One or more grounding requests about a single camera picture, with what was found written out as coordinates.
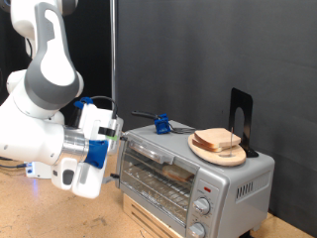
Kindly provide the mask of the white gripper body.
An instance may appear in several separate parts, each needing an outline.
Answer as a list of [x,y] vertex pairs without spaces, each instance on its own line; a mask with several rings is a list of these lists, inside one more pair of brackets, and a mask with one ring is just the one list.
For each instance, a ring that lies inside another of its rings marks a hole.
[[88,140],[88,154],[78,163],[71,187],[74,194],[86,198],[99,195],[107,156],[117,153],[123,124],[115,110],[97,108],[94,104],[83,106],[79,128]]

